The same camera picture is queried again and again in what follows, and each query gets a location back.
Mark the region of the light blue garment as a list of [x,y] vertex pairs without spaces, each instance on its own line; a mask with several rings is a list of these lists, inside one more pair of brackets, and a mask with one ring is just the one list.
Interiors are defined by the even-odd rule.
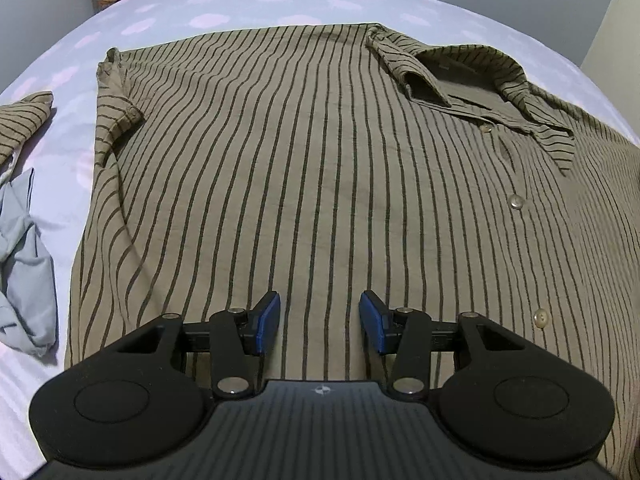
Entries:
[[1,342],[42,358],[58,339],[53,259],[30,214],[34,172],[1,187]]

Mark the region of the cream door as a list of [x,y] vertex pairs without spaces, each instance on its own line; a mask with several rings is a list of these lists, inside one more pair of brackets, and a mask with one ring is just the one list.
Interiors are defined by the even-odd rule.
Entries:
[[639,0],[611,0],[580,68],[639,143]]

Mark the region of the polka dot bed sheet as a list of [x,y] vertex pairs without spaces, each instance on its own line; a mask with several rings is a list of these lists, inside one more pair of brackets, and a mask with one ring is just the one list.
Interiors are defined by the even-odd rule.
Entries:
[[30,212],[53,259],[58,300],[58,344],[44,358],[10,348],[1,351],[3,478],[24,479],[42,465],[29,427],[29,404],[42,384],[73,366],[66,362],[70,284],[91,203],[96,69],[107,52],[216,32],[345,24],[380,24],[434,47],[482,44],[497,49],[520,64],[530,82],[580,107],[634,144],[604,95],[572,62],[509,26],[438,0],[122,0],[114,4],[47,50],[1,97],[6,105],[32,93],[53,93],[51,116],[24,145],[20,167],[34,172]]

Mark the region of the olive striped button shirt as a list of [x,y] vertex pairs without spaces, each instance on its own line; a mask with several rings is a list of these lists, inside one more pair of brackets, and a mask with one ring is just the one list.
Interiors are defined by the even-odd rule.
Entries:
[[639,151],[482,44],[216,32],[96,69],[66,362],[171,312],[282,299],[273,378],[361,379],[357,304],[477,311],[596,376],[639,474]]

